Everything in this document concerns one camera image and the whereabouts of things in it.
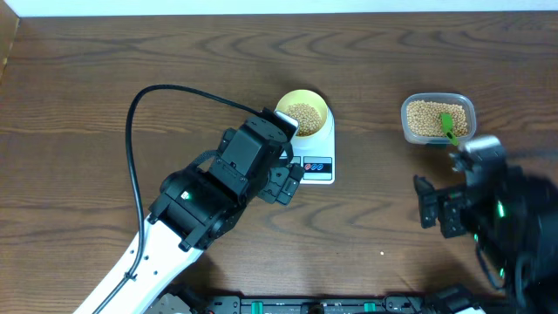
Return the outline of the green plastic measuring scoop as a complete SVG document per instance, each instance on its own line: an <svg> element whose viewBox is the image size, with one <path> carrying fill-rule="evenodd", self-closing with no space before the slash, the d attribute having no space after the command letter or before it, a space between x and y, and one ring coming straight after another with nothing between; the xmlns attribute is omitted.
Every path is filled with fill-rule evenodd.
<svg viewBox="0 0 558 314"><path fill-rule="evenodd" d="M459 145L457 136L453 132L453 117L450 113L440 114L441 129L443 134L448 138L450 143L454 146Z"/></svg>

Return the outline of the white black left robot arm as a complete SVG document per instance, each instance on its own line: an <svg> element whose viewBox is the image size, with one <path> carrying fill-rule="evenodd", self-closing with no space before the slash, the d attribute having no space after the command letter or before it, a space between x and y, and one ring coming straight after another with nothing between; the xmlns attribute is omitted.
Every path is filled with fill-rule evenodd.
<svg viewBox="0 0 558 314"><path fill-rule="evenodd" d="M288 205L304 170L292 163L299 125L285 113L261 113L229 128L215 150L170 174L149 208L144 231L88 298L79 313L142 313L259 197Z"/></svg>

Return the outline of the clear container of soybeans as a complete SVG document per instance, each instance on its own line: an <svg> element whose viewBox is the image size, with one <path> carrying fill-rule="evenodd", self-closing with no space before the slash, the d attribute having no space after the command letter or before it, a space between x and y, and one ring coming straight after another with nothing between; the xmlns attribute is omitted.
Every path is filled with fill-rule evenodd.
<svg viewBox="0 0 558 314"><path fill-rule="evenodd" d="M476 133L476 114L470 99L457 93L424 92L413 94L401 106L405 139L412 144L451 145L441 129L441 113L452 115L459 143Z"/></svg>

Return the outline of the yellow plastic bowl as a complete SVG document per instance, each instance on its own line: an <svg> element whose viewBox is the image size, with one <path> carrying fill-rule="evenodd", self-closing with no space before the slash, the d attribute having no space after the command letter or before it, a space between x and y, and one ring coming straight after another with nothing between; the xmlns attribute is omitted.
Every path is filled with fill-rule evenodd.
<svg viewBox="0 0 558 314"><path fill-rule="evenodd" d="M325 100L310 90L294 90L285 94L276 109L298 122L298 137L318 133L326 124L328 110Z"/></svg>

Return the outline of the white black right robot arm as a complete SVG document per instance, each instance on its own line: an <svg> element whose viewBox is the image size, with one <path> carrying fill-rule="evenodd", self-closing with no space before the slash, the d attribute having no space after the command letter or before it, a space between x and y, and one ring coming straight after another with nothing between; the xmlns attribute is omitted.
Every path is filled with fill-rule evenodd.
<svg viewBox="0 0 558 314"><path fill-rule="evenodd" d="M418 175L420 223L444 238L469 233L491 285L527 313L557 311L557 187L520 167L476 169L457 186L436 189Z"/></svg>

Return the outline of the white digital kitchen scale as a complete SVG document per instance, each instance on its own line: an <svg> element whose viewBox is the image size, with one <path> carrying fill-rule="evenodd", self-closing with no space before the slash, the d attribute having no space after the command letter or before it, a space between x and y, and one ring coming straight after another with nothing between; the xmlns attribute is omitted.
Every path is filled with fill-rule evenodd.
<svg viewBox="0 0 558 314"><path fill-rule="evenodd" d="M318 133L309 137L296 135L291 143L305 170L302 184L329 185L335 181L335 120L330 109L326 124Z"/></svg>

